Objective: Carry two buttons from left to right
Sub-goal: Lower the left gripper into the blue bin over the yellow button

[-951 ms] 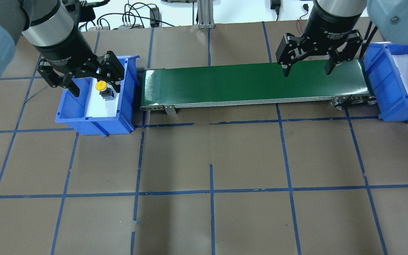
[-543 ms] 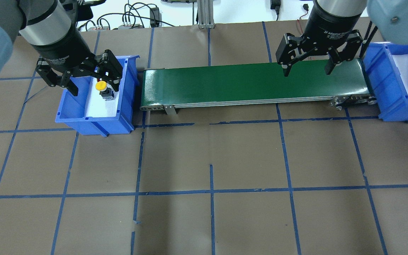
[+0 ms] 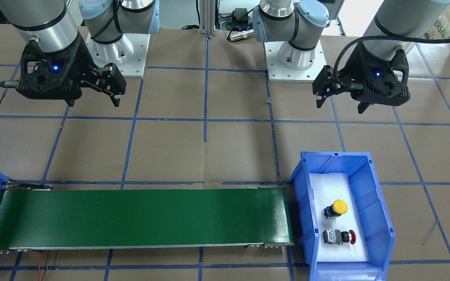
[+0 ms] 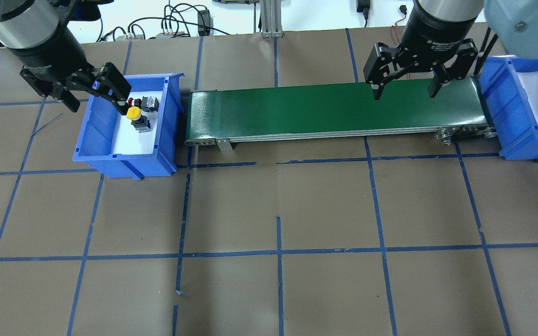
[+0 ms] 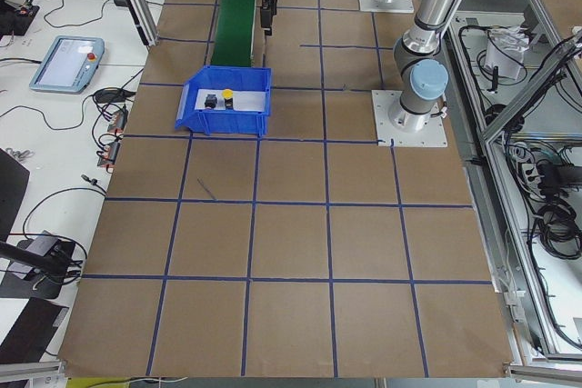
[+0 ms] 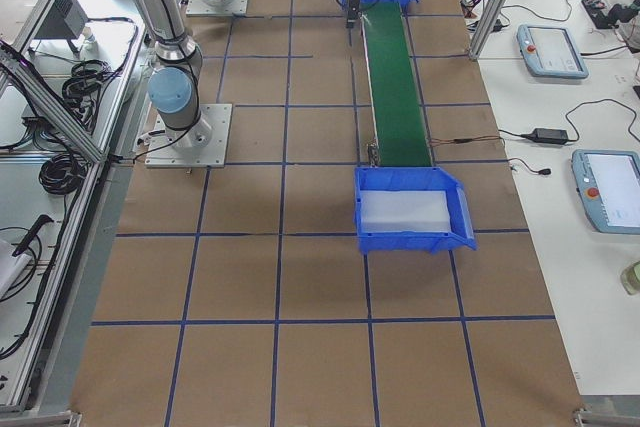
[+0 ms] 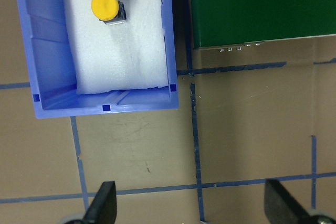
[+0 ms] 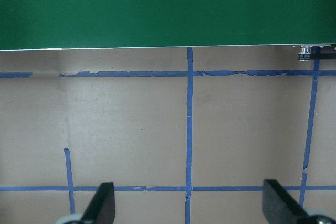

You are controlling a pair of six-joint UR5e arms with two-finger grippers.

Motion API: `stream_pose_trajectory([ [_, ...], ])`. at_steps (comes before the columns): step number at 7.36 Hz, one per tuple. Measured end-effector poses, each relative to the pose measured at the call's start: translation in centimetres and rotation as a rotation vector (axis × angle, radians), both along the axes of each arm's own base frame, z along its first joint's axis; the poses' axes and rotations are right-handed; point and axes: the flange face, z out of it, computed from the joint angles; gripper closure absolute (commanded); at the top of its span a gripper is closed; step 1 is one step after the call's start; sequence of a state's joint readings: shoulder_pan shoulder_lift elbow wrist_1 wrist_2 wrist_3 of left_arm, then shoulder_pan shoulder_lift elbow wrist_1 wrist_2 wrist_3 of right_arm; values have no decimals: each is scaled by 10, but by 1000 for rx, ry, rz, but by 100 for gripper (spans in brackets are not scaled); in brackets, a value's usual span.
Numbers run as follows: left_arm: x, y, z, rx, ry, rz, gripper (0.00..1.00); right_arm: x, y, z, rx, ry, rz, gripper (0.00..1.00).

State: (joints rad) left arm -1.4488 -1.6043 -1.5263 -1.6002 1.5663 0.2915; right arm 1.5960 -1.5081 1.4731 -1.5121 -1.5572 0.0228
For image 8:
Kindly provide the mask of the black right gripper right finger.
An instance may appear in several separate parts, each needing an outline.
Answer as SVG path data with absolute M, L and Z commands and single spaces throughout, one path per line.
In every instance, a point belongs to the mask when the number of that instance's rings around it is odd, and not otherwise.
M 264 179 L 262 203 L 268 223 L 304 223 L 309 219 L 306 211 L 275 179 Z

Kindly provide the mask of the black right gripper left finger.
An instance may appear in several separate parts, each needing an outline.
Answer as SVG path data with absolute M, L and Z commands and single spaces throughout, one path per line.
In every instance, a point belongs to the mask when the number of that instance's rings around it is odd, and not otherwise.
M 113 182 L 101 183 L 80 223 L 113 224 L 116 216 L 115 203 Z

